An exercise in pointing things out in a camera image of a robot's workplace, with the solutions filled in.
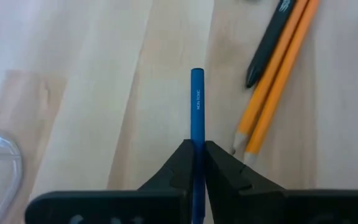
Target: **pencil tip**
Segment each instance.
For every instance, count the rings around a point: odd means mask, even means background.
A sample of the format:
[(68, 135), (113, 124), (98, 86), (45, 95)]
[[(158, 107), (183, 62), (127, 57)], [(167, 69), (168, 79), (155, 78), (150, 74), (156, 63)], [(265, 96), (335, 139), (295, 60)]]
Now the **pencil tip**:
[(246, 78), (246, 88), (251, 88), (256, 83), (259, 78), (259, 73), (260, 72), (255, 67), (252, 67), (248, 70)]
[(253, 83), (247, 82), (247, 83), (246, 83), (246, 88), (251, 88), (253, 85), (254, 85)]

